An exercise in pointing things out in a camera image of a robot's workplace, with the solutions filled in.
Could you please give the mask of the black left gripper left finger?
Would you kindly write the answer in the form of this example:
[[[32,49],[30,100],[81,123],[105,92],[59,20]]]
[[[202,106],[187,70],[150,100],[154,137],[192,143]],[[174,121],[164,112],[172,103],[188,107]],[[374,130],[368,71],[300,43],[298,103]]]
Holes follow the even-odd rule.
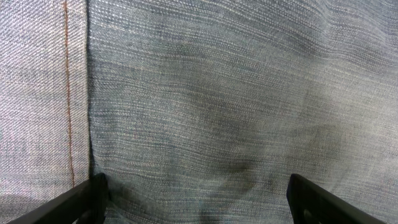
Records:
[[[103,224],[108,181],[99,173],[9,224]]]

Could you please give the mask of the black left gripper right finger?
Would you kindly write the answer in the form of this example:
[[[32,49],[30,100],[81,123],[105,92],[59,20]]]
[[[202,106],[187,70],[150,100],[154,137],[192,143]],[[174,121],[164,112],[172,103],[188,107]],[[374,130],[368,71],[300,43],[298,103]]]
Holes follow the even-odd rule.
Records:
[[[294,224],[385,224],[299,174],[292,174],[287,201]]]

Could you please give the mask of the light blue denim shorts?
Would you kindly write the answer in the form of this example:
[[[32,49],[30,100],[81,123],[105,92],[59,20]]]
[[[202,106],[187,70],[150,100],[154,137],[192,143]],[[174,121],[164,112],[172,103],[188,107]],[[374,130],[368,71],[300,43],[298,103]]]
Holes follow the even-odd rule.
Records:
[[[1,222],[104,173],[106,223],[397,222],[396,1],[1,1]]]

